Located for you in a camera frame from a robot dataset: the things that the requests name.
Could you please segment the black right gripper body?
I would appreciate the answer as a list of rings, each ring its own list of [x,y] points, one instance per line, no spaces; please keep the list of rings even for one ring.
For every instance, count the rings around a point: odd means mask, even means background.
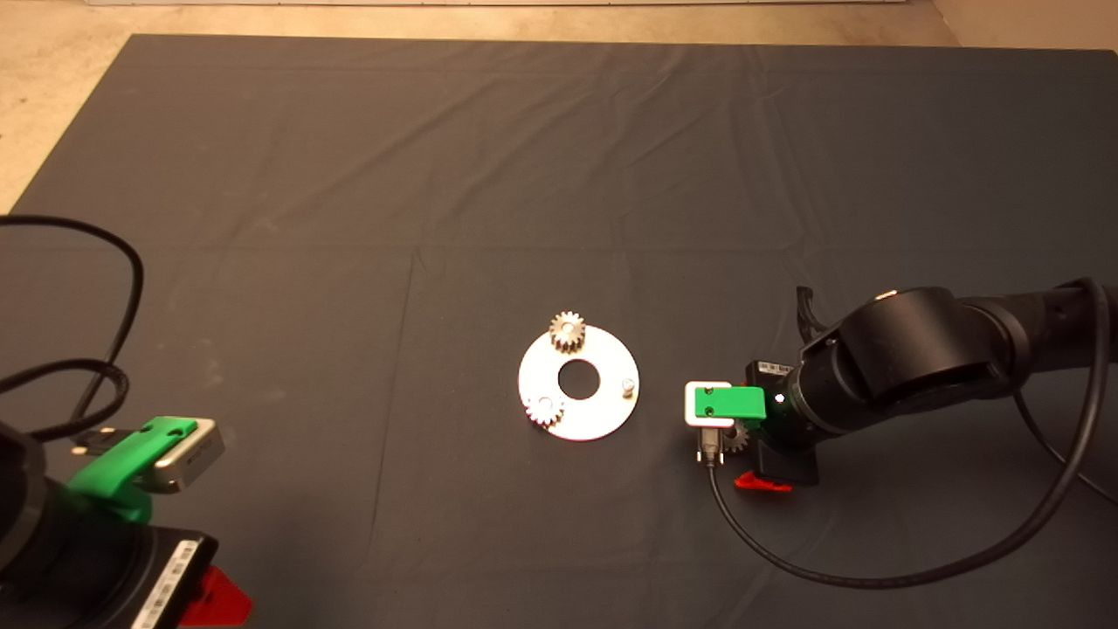
[[[747,458],[754,475],[781,486],[819,483],[813,426],[799,414],[790,394],[793,368],[754,361],[743,368],[743,383],[762,390],[765,418],[749,421]]]

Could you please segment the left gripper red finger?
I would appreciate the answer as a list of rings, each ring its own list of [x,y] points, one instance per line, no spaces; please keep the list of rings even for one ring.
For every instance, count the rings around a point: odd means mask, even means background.
[[[218,566],[206,569],[179,620],[180,628],[239,628],[254,601]]]

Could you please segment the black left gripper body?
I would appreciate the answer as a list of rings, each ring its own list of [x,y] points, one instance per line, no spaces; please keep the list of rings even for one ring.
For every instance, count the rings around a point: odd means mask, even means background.
[[[188,528],[48,522],[23,546],[23,628],[178,628],[218,549]]]

